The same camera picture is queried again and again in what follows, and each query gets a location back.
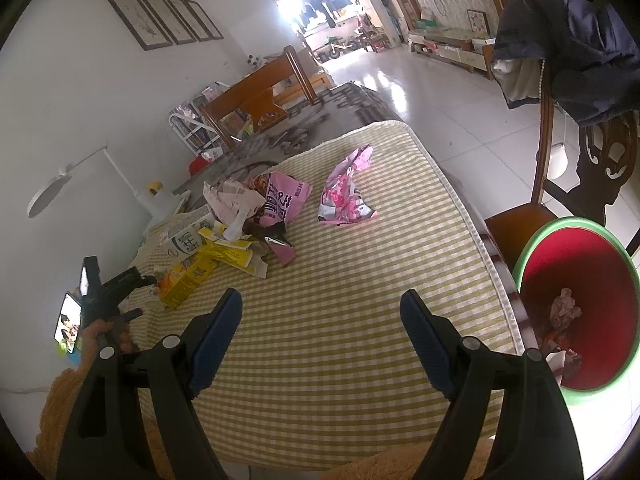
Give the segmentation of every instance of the framed picture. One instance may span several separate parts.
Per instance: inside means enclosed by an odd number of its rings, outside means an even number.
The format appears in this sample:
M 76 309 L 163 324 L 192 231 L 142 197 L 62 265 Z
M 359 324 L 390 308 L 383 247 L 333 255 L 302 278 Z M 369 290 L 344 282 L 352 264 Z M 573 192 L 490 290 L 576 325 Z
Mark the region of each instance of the framed picture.
M 489 36 L 489 23 L 486 20 L 486 14 L 482 10 L 467 9 L 466 15 L 471 23 L 471 30 L 476 34 Z
M 167 2 L 180 15 L 198 41 L 213 40 L 213 34 L 200 23 L 200 20 L 189 10 L 184 0 L 167 0 Z
M 185 0 L 184 3 L 191 11 L 191 13 L 196 17 L 200 25 L 202 25 L 211 33 L 214 40 L 224 40 L 224 36 L 220 33 L 215 23 L 211 21 L 209 15 L 204 11 L 202 6 L 198 2 L 194 2 L 193 0 Z
M 195 43 L 196 39 L 166 0 L 143 0 L 175 44 Z
M 148 13 L 142 0 L 108 0 L 130 33 L 145 50 L 171 46 L 173 43 L 160 24 Z

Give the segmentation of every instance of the blue gripper pad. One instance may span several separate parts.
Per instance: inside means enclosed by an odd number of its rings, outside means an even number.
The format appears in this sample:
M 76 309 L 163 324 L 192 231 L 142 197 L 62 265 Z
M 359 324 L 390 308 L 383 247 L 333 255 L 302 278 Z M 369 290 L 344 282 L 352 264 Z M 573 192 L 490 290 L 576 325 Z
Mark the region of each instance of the blue gripper pad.
M 191 359 L 189 389 L 193 397 L 209 388 L 242 318 L 242 297 L 234 290 L 220 308 Z
M 451 357 L 423 309 L 426 307 L 414 290 L 408 290 L 400 298 L 400 319 L 420 364 L 431 386 L 451 400 L 456 396 Z

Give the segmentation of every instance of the chair backrest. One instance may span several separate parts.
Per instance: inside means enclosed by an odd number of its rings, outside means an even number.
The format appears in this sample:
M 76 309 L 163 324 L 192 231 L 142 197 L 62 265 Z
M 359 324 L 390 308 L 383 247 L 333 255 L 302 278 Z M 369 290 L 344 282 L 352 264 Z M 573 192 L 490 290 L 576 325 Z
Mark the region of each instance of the chair backrest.
M 302 65 L 300 65 L 295 49 L 288 45 L 284 48 L 281 56 L 245 77 L 212 102 L 201 106 L 200 110 L 217 130 L 222 130 L 222 133 L 218 131 L 222 139 L 228 145 L 231 142 L 230 145 L 233 146 L 235 143 L 229 139 L 229 133 L 224 132 L 224 128 L 220 124 L 216 124 L 217 121 L 229 115 L 236 108 L 252 115 L 254 128 L 263 122 L 269 124 L 275 118 L 282 117 L 286 113 L 282 108 L 273 104 L 272 87 L 292 75 L 298 79 L 306 98 L 311 102 L 317 101 L 318 96 L 302 69 Z
M 577 174 L 580 183 L 571 190 L 564 191 L 546 178 L 554 118 L 550 77 L 546 71 L 543 72 L 540 95 L 540 144 L 531 201 L 541 203 L 546 191 L 573 215 L 591 219 L 604 226 L 605 206 L 615 202 L 620 188 L 629 180 L 636 164 L 639 131 L 636 112 L 626 112 L 597 124 L 602 133 L 602 148 L 594 142 L 596 126 L 579 129 Z M 624 149 L 618 160 L 612 156 L 614 144 L 620 144 Z

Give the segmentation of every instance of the green bin rim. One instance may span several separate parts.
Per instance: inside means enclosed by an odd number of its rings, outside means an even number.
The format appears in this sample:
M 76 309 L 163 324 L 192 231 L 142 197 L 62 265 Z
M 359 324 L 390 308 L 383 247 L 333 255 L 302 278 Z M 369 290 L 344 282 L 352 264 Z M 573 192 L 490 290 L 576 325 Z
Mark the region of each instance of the green bin rim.
M 594 232 L 604 238 L 607 242 L 609 242 L 615 250 L 620 254 L 622 259 L 625 261 L 627 268 L 629 269 L 629 273 L 631 278 L 634 281 L 634 286 L 636 288 L 636 299 L 640 300 L 640 279 L 638 278 L 638 272 L 634 267 L 633 260 L 626 252 L 626 249 L 620 243 L 620 241 L 605 227 L 597 224 L 593 220 L 589 220 L 587 218 L 580 218 L 577 216 L 568 217 L 568 218 L 558 218 L 556 220 L 552 220 L 546 225 L 542 226 L 540 229 L 536 231 L 536 233 L 530 238 L 527 245 L 524 247 L 522 252 L 520 253 L 520 257 L 513 267 L 513 279 L 516 282 L 516 288 L 518 292 L 521 292 L 522 288 L 522 277 L 524 275 L 524 269 L 527 266 L 527 262 L 531 257 L 533 251 L 540 244 L 542 240 L 548 237 L 551 233 L 559 231 L 565 228 L 581 228 L 587 229 L 588 231 Z M 640 342 L 640 323 L 638 324 L 638 328 L 636 329 L 636 340 L 634 342 L 634 346 L 629 357 L 626 359 L 625 363 L 622 365 L 622 368 L 618 371 L 618 373 L 613 376 L 607 383 L 594 388 L 592 390 L 574 390 L 573 388 L 567 388 L 566 386 L 560 386 L 560 390 L 562 391 L 562 396 L 564 397 L 564 401 L 568 405 L 576 405 L 581 404 L 587 400 L 593 400 L 595 397 L 600 396 L 605 391 L 614 387 L 620 381 L 624 379 L 626 376 L 629 367 L 632 363 L 638 359 L 638 347 Z

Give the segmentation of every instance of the white lamp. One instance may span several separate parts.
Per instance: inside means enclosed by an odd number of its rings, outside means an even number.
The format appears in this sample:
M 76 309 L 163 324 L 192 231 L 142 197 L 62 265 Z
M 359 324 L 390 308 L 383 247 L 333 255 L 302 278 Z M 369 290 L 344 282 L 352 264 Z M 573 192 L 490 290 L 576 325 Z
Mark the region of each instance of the white lamp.
M 566 148 L 564 142 L 557 142 L 551 146 L 549 155 L 549 167 L 546 171 L 546 177 L 549 180 L 560 178 L 569 165 L 569 159 L 566 156 Z
M 140 205 L 144 207 L 153 217 L 152 222 L 159 222 L 164 220 L 167 216 L 173 213 L 179 206 L 180 202 L 183 200 L 180 196 L 172 196 L 170 200 L 164 198 L 162 202 L 158 202 L 153 200 L 151 197 L 146 197 L 140 194 L 133 184 L 130 183 L 129 179 L 122 173 L 122 170 L 118 167 L 115 161 L 111 158 L 110 153 L 107 151 L 107 146 L 103 146 L 98 148 L 93 153 L 90 153 L 85 158 L 83 158 L 80 162 L 76 162 L 75 164 L 69 164 L 64 168 L 60 168 L 60 174 L 53 177 L 49 180 L 44 186 L 40 188 L 40 190 L 33 196 L 31 201 L 29 202 L 29 207 L 27 208 L 27 214 L 29 218 L 34 218 L 40 213 L 42 213 L 46 207 L 55 199 L 55 197 L 60 193 L 64 185 L 71 180 L 70 172 L 80 166 L 84 161 L 88 158 L 91 158 L 96 153 L 104 152 L 104 156 L 107 157 L 107 160 L 111 163 L 114 169 L 118 172 L 118 174 L 122 177 L 124 182 L 129 186 L 129 189 L 136 197 Z

